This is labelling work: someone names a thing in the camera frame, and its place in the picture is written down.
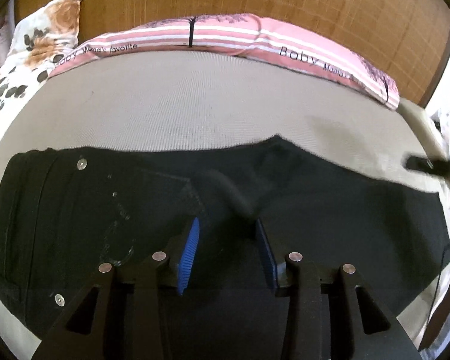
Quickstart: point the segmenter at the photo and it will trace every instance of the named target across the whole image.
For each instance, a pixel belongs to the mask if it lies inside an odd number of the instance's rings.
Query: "wooden headboard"
[[[16,0],[17,20],[50,0]],[[363,55],[418,103],[446,49],[450,10],[443,0],[84,0],[80,40],[152,20],[250,12],[285,20]]]

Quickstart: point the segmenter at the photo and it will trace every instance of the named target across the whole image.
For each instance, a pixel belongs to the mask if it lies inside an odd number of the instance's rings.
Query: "mattress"
[[[119,55],[51,78],[1,141],[0,180],[15,153],[32,149],[198,150],[275,134],[366,176],[438,192],[446,206],[437,178],[402,167],[405,154],[426,152],[398,112],[337,83],[207,52]],[[449,283],[450,263],[435,306]],[[398,316],[416,346],[435,286]],[[40,342],[1,303],[0,335],[19,359]]]

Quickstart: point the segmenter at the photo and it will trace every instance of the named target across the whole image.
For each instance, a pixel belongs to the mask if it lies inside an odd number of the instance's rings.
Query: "bed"
[[[402,166],[405,154],[440,155],[422,117],[406,99],[390,111],[338,83],[243,58],[195,51],[117,55],[47,81],[0,142],[0,180],[9,159],[27,150],[198,150],[278,133],[366,176],[437,191],[450,237],[450,186]],[[434,308],[449,282],[450,263]],[[435,280],[398,316],[416,346],[436,285]],[[1,303],[0,335],[19,359],[29,359],[39,344]]]

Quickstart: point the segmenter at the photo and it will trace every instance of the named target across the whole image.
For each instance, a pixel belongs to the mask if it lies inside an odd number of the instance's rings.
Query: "black jeans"
[[[195,296],[171,317],[174,337],[213,339],[232,357],[238,340],[253,358],[278,358],[287,317],[250,241],[257,218],[308,260],[354,264],[396,315],[450,246],[438,194],[365,177],[277,136],[221,150],[30,151],[10,160],[0,185],[0,299],[42,338],[62,310],[56,294],[71,300],[100,263],[141,262],[190,215],[200,222]],[[207,345],[198,348],[205,358]]]

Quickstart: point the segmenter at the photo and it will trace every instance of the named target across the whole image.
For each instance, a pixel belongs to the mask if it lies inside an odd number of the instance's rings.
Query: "fabric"
[[[87,166],[78,170],[82,158]],[[57,293],[72,299],[101,263],[139,264],[179,234],[187,216],[201,229],[191,288],[219,298],[222,289],[273,298],[266,286],[258,290],[264,276],[251,268],[260,265],[256,253],[246,252],[258,218],[310,261],[353,263],[395,315],[440,272],[445,249],[450,261],[437,194],[366,178],[277,136],[208,151],[32,151],[14,156],[1,181],[0,299],[43,338],[62,310],[50,301]],[[193,310],[231,307],[209,296],[202,305],[190,299]],[[267,317],[258,314],[260,307],[250,310],[243,329],[251,347],[264,339]],[[234,318],[220,325],[232,330]],[[186,341],[216,351],[218,338],[196,343],[200,334],[187,321]],[[213,317],[195,324],[215,325]],[[283,332],[271,326],[265,334]]]
[[[0,139],[54,63],[78,44],[80,1],[53,0],[17,25],[0,68]]]
[[[252,14],[166,19],[99,35],[56,64],[50,76],[124,53],[202,50],[267,62],[363,90],[390,109],[400,100],[395,81],[365,58],[312,31]]]
[[[450,343],[450,313],[430,347],[420,351],[423,360],[435,360]]]
[[[422,107],[408,99],[400,98],[397,112],[413,130],[428,158],[448,159],[444,139]],[[450,216],[450,179],[440,178],[439,182],[445,198],[444,207]]]
[[[10,45],[13,37],[14,24],[13,14],[7,10],[6,14],[0,15],[0,66],[3,66],[10,51]]]
[[[324,79],[194,51],[118,55],[50,79],[0,142],[0,180],[13,155],[33,149],[200,150],[274,134],[365,176],[438,191],[445,202],[437,178],[403,168],[405,154],[426,153],[397,112]],[[450,263],[437,296],[435,279],[398,316],[416,346],[449,283]],[[20,360],[40,342],[1,302],[0,335]]]

